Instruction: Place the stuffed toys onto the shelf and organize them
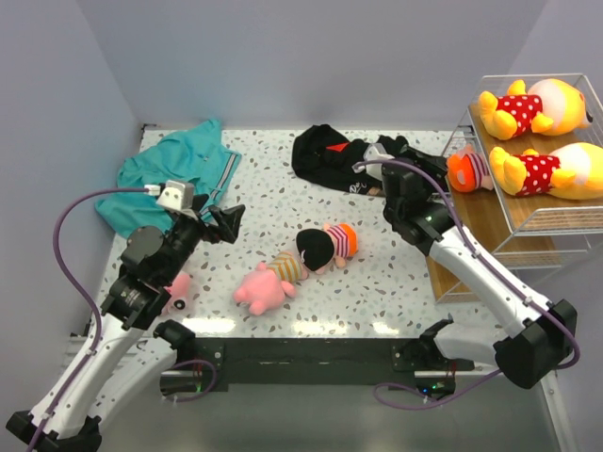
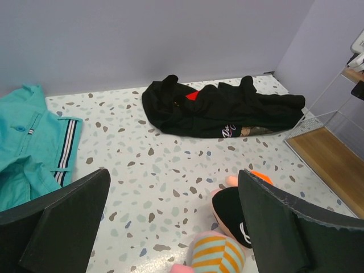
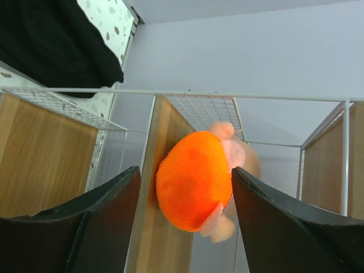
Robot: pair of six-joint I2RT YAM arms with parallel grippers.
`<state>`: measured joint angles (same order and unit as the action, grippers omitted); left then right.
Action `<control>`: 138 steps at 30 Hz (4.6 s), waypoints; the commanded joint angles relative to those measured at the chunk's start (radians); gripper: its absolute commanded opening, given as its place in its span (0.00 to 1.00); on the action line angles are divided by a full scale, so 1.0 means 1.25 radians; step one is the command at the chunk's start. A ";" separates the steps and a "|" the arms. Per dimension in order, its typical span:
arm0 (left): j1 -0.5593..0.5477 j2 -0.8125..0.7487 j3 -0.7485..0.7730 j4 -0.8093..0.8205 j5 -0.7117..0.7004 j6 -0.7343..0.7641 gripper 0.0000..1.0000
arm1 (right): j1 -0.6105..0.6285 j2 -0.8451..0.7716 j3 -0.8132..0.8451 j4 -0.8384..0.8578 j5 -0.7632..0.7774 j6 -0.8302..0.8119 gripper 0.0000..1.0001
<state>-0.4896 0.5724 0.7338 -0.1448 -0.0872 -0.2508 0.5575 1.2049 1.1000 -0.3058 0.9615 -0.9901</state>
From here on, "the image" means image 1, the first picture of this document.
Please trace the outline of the black-haired doll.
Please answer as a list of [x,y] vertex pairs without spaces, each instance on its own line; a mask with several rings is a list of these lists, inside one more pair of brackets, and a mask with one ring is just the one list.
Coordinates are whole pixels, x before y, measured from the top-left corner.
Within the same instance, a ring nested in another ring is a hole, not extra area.
[[448,181],[451,187],[461,193],[479,189],[493,190],[494,181],[485,163],[471,143],[447,159]]
[[322,229],[305,229],[297,233],[296,248],[304,267],[321,274],[334,262],[343,268],[359,250],[356,231],[347,223],[325,224]]

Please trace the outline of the yellow polka-dot plush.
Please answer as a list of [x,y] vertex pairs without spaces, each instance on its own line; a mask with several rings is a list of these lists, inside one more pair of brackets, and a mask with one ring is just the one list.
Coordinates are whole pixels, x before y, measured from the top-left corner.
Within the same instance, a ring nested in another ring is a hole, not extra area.
[[502,96],[485,90],[479,96],[478,110],[487,133],[499,140],[527,132],[561,136],[593,122],[584,94],[556,78],[540,80],[531,87],[518,79]]
[[533,149],[510,154],[496,146],[488,160],[493,178],[511,196],[547,194],[570,201],[602,197],[602,149],[592,143],[574,142],[549,154]]

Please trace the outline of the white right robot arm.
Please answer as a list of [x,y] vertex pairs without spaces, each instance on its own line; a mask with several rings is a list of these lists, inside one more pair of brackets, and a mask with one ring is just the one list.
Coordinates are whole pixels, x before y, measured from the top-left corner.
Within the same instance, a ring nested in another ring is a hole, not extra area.
[[441,320],[419,336],[416,353],[432,370],[458,359],[494,365],[516,386],[529,389],[549,372],[579,361],[577,310],[520,281],[480,244],[448,198],[432,200],[434,193],[444,195],[446,172],[444,158],[402,146],[382,164],[383,216],[405,242],[467,286],[502,329]]

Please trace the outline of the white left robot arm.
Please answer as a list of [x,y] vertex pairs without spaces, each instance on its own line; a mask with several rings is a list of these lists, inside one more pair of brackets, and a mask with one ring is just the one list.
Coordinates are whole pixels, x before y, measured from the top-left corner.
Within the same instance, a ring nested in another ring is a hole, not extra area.
[[194,210],[180,209],[172,212],[173,224],[167,232],[145,226],[130,234],[118,279],[105,301],[91,307],[93,333],[46,397],[8,420],[8,431],[28,450],[97,449],[100,428],[89,414],[90,407],[125,353],[168,304],[168,289],[179,271],[200,242],[236,242],[245,207],[210,206],[209,212],[211,224]]

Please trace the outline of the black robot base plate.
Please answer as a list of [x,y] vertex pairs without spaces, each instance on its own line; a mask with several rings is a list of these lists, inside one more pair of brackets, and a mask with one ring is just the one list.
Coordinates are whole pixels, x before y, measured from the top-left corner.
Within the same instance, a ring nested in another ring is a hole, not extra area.
[[467,360],[446,362],[419,354],[416,339],[198,338],[178,362],[205,360],[217,369],[216,392],[235,384],[376,385],[412,383],[426,372],[444,379],[472,371]]

